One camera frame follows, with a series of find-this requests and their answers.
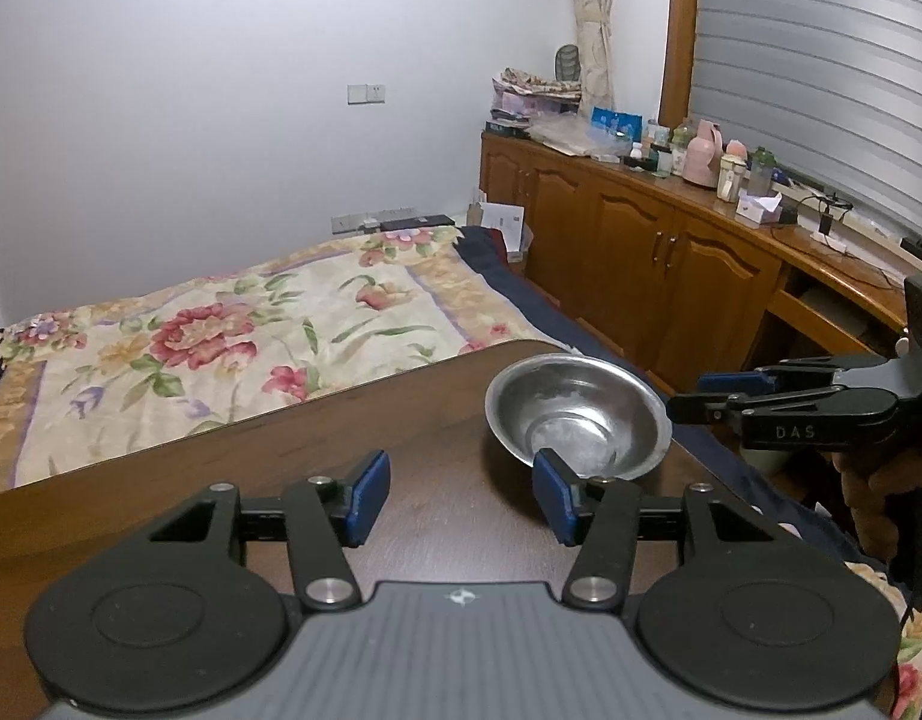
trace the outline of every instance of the round black disc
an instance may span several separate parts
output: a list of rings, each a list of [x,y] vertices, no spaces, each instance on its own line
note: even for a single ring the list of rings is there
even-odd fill
[[[689,688],[770,712],[871,695],[899,640],[874,587],[804,546],[767,543],[732,544],[661,578],[640,603],[637,632]]]
[[[277,592],[219,562],[175,565],[161,579],[72,574],[31,608],[25,640],[58,695],[109,712],[170,712],[251,679],[286,630]]]

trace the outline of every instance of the cabinet door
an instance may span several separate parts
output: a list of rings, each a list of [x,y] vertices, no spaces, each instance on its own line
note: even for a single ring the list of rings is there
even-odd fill
[[[481,189],[488,201],[523,205],[522,166],[512,153],[498,143],[483,143]]]
[[[688,391],[702,373],[744,365],[781,263],[686,214],[677,226],[648,366],[674,391]]]
[[[594,184],[592,240],[584,251],[579,313],[642,365],[642,340],[661,296],[674,209],[608,182]]]
[[[561,310],[576,316],[580,247],[587,233],[589,202],[579,173],[537,160],[527,170],[525,219],[534,233],[528,250],[527,277],[555,298]]]

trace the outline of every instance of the wooden countertop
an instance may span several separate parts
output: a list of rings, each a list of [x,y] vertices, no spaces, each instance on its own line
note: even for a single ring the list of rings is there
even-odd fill
[[[554,160],[578,169],[589,170],[608,180],[628,184],[650,196],[676,205],[696,218],[702,218],[739,238],[752,242],[770,252],[783,262],[818,279],[900,333],[908,320],[905,310],[905,292],[874,266],[856,257],[839,254],[826,245],[813,241],[810,232],[796,225],[757,225],[735,213],[735,204],[717,198],[714,190],[688,184],[677,176],[657,178],[650,173],[632,172],[620,165],[594,162],[588,157],[570,157],[541,143],[501,138],[483,133],[482,139],[491,143],[505,143],[525,149],[539,158]],[[917,271],[907,266],[905,276]]]

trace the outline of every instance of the cabinet handle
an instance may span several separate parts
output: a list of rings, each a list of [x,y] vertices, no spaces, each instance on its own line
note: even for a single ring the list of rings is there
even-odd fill
[[[654,234],[654,248],[651,250],[652,263],[658,262],[658,247],[661,245],[661,238],[664,238],[664,232],[658,230],[658,232]]]
[[[667,239],[667,256],[664,257],[664,270],[669,271],[671,268],[671,256],[674,255],[674,247],[678,242],[678,236],[672,235]]]

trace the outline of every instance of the floral bedspread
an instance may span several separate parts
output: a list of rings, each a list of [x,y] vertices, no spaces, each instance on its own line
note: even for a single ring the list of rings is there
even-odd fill
[[[892,586],[885,574],[864,563],[845,563],[854,573],[877,587],[891,602],[901,622],[898,649],[898,689],[891,709],[891,720],[917,720],[922,712],[922,608],[908,609],[901,590]]]
[[[41,314],[0,343],[0,491],[511,338],[544,336],[454,228],[327,242]]]

